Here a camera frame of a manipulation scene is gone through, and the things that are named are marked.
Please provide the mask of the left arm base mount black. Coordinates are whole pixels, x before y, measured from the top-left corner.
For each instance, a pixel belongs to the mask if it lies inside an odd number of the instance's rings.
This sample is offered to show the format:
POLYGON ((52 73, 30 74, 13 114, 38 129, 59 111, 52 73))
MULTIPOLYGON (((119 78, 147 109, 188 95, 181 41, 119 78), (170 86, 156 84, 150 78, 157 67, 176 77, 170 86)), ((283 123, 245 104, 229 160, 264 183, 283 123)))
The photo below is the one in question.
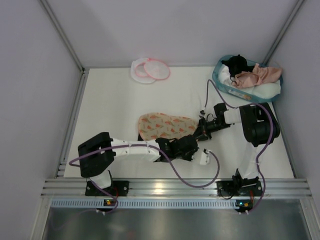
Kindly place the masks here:
MULTIPOLYGON (((129 181, 126 180, 114 180, 110 187, 103 190, 115 197, 126 197, 129 192, 129 181)), ((85 196, 98 197, 107 196, 100 190, 98 190, 90 180, 86 180, 85 196)))

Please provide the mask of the black bra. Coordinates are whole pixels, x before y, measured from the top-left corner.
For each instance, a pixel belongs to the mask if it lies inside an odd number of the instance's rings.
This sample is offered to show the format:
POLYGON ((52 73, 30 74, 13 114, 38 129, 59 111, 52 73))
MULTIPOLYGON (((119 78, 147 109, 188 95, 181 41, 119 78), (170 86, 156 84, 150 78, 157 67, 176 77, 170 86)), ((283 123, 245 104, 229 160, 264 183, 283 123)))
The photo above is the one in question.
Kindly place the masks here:
MULTIPOLYGON (((145 141, 145 139, 142 137, 142 135, 139 133, 138 134, 138 138, 137 138, 138 141, 145 141)), ((165 160, 165 158, 163 157, 163 155, 159 152, 157 152, 158 155, 157 155, 157 158, 152 160, 151 162, 152 163, 157 163, 157 162, 167 162, 167 160, 165 160)))

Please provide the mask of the pink floral mesh laundry bag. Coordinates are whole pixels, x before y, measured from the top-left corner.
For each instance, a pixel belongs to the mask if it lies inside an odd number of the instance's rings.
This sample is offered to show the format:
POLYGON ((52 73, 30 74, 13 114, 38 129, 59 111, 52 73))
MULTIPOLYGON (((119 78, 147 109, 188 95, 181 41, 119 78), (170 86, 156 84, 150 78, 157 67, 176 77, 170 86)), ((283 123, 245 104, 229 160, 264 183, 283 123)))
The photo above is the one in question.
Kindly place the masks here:
POLYGON ((139 139, 143 141, 157 138, 180 139, 192 135, 197 127, 198 122, 192 118, 160 112, 143 114, 137 122, 139 139))

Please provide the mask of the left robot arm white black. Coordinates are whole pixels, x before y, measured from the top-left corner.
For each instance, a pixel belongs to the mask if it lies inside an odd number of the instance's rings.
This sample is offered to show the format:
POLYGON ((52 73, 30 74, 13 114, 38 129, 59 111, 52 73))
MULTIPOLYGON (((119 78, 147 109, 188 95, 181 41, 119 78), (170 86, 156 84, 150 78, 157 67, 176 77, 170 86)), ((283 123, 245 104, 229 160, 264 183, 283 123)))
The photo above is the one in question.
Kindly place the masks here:
POLYGON ((198 149, 192 135, 130 142, 112 138, 108 132, 93 136, 77 148, 81 177, 92 179, 100 188, 112 185, 108 167, 114 162, 167 163, 175 159, 191 162, 198 149))

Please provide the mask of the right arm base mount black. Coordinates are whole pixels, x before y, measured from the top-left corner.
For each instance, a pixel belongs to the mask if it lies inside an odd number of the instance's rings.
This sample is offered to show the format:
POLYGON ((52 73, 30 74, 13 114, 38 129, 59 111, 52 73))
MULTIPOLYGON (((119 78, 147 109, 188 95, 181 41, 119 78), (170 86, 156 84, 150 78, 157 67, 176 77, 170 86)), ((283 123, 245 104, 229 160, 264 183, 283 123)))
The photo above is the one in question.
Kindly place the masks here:
POLYGON ((260 197, 263 193, 259 177, 242 178, 237 169, 231 180, 219 180, 216 182, 218 196, 226 200, 232 197, 260 197))

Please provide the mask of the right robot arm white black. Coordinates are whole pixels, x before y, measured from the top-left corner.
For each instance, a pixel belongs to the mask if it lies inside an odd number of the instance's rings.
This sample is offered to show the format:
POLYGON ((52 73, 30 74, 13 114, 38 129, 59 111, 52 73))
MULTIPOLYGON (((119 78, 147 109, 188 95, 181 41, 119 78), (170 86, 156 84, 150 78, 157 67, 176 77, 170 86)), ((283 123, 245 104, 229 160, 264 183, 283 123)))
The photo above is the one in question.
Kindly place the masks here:
POLYGON ((241 124, 247 144, 235 175, 243 180, 258 177, 260 157, 280 135, 279 124, 269 104, 266 102, 247 104, 227 109, 225 103, 218 103, 213 110, 215 113, 213 120, 201 118, 193 137, 198 141, 206 141, 212 138, 211 133, 241 124))

